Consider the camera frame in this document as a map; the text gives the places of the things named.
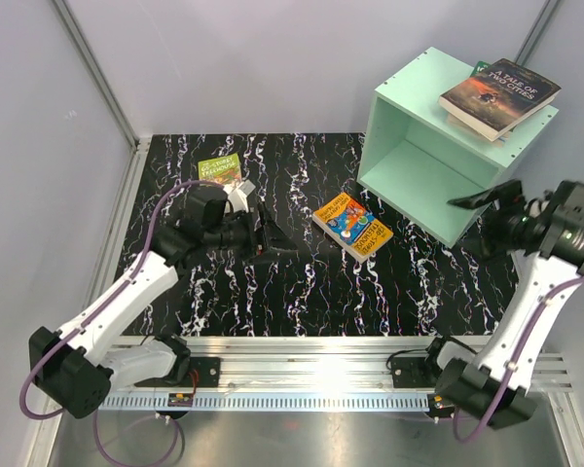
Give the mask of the orange 130-storey treehouse book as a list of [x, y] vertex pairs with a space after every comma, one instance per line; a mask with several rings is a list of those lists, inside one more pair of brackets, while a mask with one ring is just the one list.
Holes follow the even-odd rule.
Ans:
[[359, 263], [364, 263], [393, 237], [392, 230], [347, 193], [338, 194], [311, 217]]

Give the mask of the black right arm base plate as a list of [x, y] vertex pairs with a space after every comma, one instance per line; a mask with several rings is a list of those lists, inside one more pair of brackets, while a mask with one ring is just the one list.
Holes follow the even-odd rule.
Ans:
[[386, 367], [396, 389], [435, 387], [442, 370], [430, 357], [409, 354], [390, 355]]

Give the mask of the aluminium rail frame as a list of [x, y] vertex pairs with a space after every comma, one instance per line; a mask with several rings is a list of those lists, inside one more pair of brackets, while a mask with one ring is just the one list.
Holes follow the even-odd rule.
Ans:
[[[138, 145], [135, 157], [141, 177], [153, 137], [142, 139]], [[117, 247], [119, 259], [111, 268], [109, 287], [127, 271], [143, 248], [142, 246], [131, 264], [125, 269], [119, 269], [119, 260], [138, 187], [139, 184], [134, 199], [127, 205], [128, 221], [121, 228]], [[148, 343], [158, 335], [177, 335], [164, 332], [153, 336], [131, 336], [128, 334], [128, 326], [116, 339], [112, 351], [123, 351]], [[115, 392], [131, 390], [162, 390], [188, 393], [192, 396], [200, 391], [322, 394], [423, 392], [428, 397], [430, 411], [438, 402], [445, 401], [436, 394], [435, 387], [394, 388], [386, 367], [387, 358], [394, 354], [425, 356], [432, 341], [444, 337], [455, 339], [467, 350], [479, 351], [488, 342], [496, 327], [486, 335], [461, 336], [177, 335], [190, 348], [191, 357], [218, 357], [222, 360], [218, 387], [197, 387], [196, 384], [190, 387], [171, 387], [143, 381], [123, 389], [115, 389], [108, 396]], [[114, 411], [103, 411], [99, 407], [95, 413], [82, 419], [88, 426], [97, 427]], [[357, 447], [367, 450], [364, 462], [368, 466], [380, 464], [380, 453], [384, 449], [390, 449], [392, 452], [389, 458], [389, 464], [392, 466], [445, 466], [450, 461], [446, 454], [448, 447], [456, 448], [453, 459], [461, 465], [492, 466], [502, 461], [510, 466], [536, 464], [564, 466], [574, 465], [578, 461], [577, 457], [566, 449], [557, 448], [553, 443], [540, 442], [532, 421], [508, 429], [485, 427], [474, 440], [460, 442], [457, 437], [469, 435], [477, 426], [477, 419], [462, 413], [458, 420], [454, 420], [453, 414], [440, 413], [437, 416], [430, 416], [429, 411], [325, 413], [326, 435], [321, 441], [324, 453], [318, 462], [320, 465], [342, 465], [349, 461], [351, 451]], [[293, 463], [297, 466], [307, 466], [313, 459], [311, 447], [318, 441], [316, 431], [308, 424], [300, 422], [300, 412], [151, 413], [154, 420], [141, 443], [150, 448], [160, 461], [169, 460], [174, 454], [178, 440], [185, 438], [187, 444], [184, 460], [196, 465], [226, 466], [246, 457], [258, 462], [271, 447], [277, 447], [275, 465]]]

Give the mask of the lime green 65-storey treehouse book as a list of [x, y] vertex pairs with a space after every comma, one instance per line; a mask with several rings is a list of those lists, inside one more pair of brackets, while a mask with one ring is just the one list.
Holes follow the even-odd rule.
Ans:
[[223, 185], [227, 192], [242, 182], [241, 166], [238, 154], [230, 154], [198, 162], [198, 175], [203, 181]]

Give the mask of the aluminium corner post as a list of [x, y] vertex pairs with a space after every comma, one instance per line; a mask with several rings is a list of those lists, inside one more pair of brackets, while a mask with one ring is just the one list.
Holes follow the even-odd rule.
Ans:
[[513, 58], [516, 64], [538, 72], [547, 71], [547, 68], [542, 66], [539, 52], [548, 35], [548, 31], [564, 3], [565, 1], [563, 0], [546, 0], [543, 2], [541, 9]]
[[98, 93], [113, 117], [116, 126], [126, 140], [130, 150], [134, 152], [138, 146], [139, 137], [136, 135], [132, 125], [128, 121], [128, 117], [122, 109], [117, 96], [113, 92], [69, 3], [65, 0], [51, 0], [50, 4], [65, 28], [80, 59], [83, 61]]

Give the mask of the left aluminium corner post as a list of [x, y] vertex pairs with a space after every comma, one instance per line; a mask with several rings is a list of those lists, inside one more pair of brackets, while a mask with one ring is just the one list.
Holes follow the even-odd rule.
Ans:
[[69, 3], [65, 0], [51, 0], [50, 4], [65, 28], [80, 59], [83, 61], [98, 93], [113, 117], [116, 126], [126, 140], [130, 150], [134, 152], [138, 146], [139, 137], [136, 135], [132, 125], [128, 121], [128, 117], [122, 109], [117, 96], [113, 92]]

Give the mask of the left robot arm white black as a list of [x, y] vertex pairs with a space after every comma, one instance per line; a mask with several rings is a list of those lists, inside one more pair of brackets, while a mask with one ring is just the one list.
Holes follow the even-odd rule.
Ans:
[[142, 251], [127, 271], [57, 330], [41, 327], [29, 338], [30, 372], [18, 400], [24, 415], [47, 419], [27, 405], [31, 386], [61, 411], [84, 418], [115, 389], [143, 381], [197, 384], [191, 350], [177, 335], [158, 335], [123, 351], [111, 348], [148, 305], [180, 281], [194, 256], [234, 251], [242, 261], [259, 264], [296, 252], [296, 244], [253, 190], [250, 182], [227, 193], [215, 182], [189, 180], [166, 192], [154, 208]]

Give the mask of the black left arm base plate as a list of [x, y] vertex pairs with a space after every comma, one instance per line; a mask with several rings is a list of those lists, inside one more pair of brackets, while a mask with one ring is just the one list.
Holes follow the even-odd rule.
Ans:
[[216, 388], [219, 386], [222, 360], [218, 357], [179, 357], [174, 363], [168, 384], [171, 387]]

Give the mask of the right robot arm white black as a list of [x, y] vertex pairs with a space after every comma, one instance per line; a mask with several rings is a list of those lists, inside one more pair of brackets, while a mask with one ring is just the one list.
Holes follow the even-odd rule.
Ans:
[[522, 184], [509, 180], [481, 193], [453, 198], [452, 206], [475, 210], [496, 203], [485, 223], [480, 251], [488, 259], [520, 251], [526, 268], [515, 295], [485, 346], [467, 350], [453, 338], [436, 338], [421, 374], [436, 394], [478, 421], [460, 442], [485, 427], [506, 428], [529, 420], [534, 364], [568, 298], [584, 284], [584, 183], [565, 180], [543, 198], [526, 200]]

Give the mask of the mint green open cabinet box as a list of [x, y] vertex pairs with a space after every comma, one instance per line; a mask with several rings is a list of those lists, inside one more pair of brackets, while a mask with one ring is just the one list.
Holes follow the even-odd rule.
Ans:
[[551, 124], [551, 105], [496, 146], [448, 121], [441, 93], [472, 66], [433, 47], [380, 84], [374, 93], [357, 181], [448, 247], [482, 211], [450, 204], [512, 178], [531, 145]]

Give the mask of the right aluminium corner post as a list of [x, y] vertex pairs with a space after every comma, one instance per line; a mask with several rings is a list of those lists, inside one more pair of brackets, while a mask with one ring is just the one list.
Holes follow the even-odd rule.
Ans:
[[565, 1], [563, 0], [546, 0], [543, 2], [541, 9], [513, 58], [516, 64], [538, 72], [547, 71], [547, 68], [542, 66], [539, 52], [548, 35], [548, 31], [564, 3]]

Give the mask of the dark tale of two cities book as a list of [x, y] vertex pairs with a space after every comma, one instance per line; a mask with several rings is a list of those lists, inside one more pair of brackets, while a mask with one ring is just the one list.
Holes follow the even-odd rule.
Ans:
[[502, 58], [442, 93], [439, 105], [489, 141], [495, 141], [553, 102], [561, 87]]

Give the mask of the green 104-storey treehouse book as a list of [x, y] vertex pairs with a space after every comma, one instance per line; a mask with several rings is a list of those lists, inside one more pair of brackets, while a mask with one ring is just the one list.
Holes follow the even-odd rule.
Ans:
[[474, 66], [470, 76], [476, 76], [480, 73], [482, 73], [483, 71], [485, 71], [488, 67], [490, 66], [490, 64], [488, 62], [479, 60], [476, 65]]

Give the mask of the black marble pattern mat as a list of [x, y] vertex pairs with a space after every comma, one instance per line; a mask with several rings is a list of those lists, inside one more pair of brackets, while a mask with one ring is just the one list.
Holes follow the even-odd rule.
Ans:
[[[119, 269], [143, 246], [161, 196], [201, 161], [238, 155], [276, 222], [297, 245], [277, 263], [249, 266], [231, 252], [198, 255], [187, 274], [129, 326], [131, 336], [332, 337], [486, 335], [518, 283], [510, 257], [480, 262], [437, 242], [356, 181], [360, 133], [167, 134], [153, 137]], [[312, 221], [339, 193], [393, 233], [364, 263]]]

